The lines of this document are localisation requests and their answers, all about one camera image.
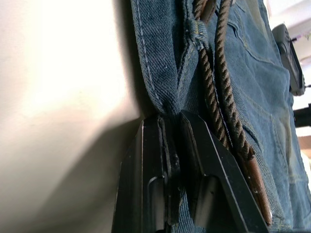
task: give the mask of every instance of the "jeans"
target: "jeans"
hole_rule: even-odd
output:
[[[191,0],[132,0],[144,82],[156,109],[175,119],[181,110],[203,114],[205,106],[198,49],[207,41],[215,53],[217,9],[205,28]],[[262,0],[236,0],[230,8],[225,41],[234,100],[247,141],[253,147],[273,215],[271,232],[311,231],[311,195],[289,92]],[[176,233],[206,232],[194,226],[185,195]]]

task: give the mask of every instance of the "brown rope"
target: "brown rope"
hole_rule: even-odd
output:
[[[236,150],[235,154],[238,156],[237,161],[248,183],[248,186],[252,191],[253,197],[263,215],[263,218],[265,219],[266,223],[270,225],[272,223],[272,215],[267,193],[265,191],[257,160],[254,157],[255,152],[246,141],[242,123],[239,118],[239,113],[234,102],[230,76],[225,60],[225,34],[230,4],[230,0],[221,1],[216,29],[215,64],[217,70],[219,71],[220,91],[224,106],[224,113],[227,118],[227,124],[229,126],[229,134],[233,139],[233,147]],[[200,20],[205,5],[206,0],[196,1],[193,10],[196,20]],[[200,62],[203,67],[206,104],[213,119],[216,136],[222,142],[222,144],[227,149],[229,149],[229,136],[227,135],[225,123],[223,122],[223,118],[220,114],[221,110],[216,99],[212,70],[208,61],[206,49],[201,49],[199,54]]]

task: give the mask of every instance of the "black object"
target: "black object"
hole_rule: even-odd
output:
[[[275,27],[272,34],[280,52],[282,64],[290,73],[290,92],[294,96],[301,96],[306,89],[305,79],[285,24]]]
[[[295,110],[294,118],[296,128],[311,126],[311,103],[308,108]]]
[[[178,222],[180,178],[190,215],[208,232],[267,233],[230,152],[197,115],[182,111],[179,160],[169,122],[142,121],[121,164],[112,233],[169,233]]]

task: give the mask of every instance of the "stitching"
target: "stitching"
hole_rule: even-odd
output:
[[[160,105],[163,106],[162,101],[160,100],[159,96],[156,93],[156,89],[155,89],[155,86],[153,84],[150,68],[149,68],[149,65],[148,65],[148,57],[147,57],[147,52],[146,52],[146,44],[145,44],[145,40],[144,40],[144,35],[143,35],[143,32],[142,32],[142,23],[141,23],[141,18],[140,18],[139,1],[138,0],[137,0],[137,12],[138,12],[138,20],[139,20],[139,32],[140,32],[141,39],[142,39],[142,44],[143,44],[143,47],[144,47],[146,66],[147,66],[147,70],[148,70],[148,75],[149,75],[149,80],[150,80],[151,88],[155,92],[155,97],[159,101]]]

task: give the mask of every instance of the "blue denim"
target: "blue denim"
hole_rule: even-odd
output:
[[[290,76],[282,66],[262,0],[230,8],[225,56],[234,100],[254,148],[273,214],[272,232],[311,231],[311,195],[294,127]],[[216,13],[205,27],[191,0],[132,0],[143,78],[149,96],[171,118],[205,104],[198,49],[215,52]],[[205,232],[190,218],[185,195],[173,232]]]

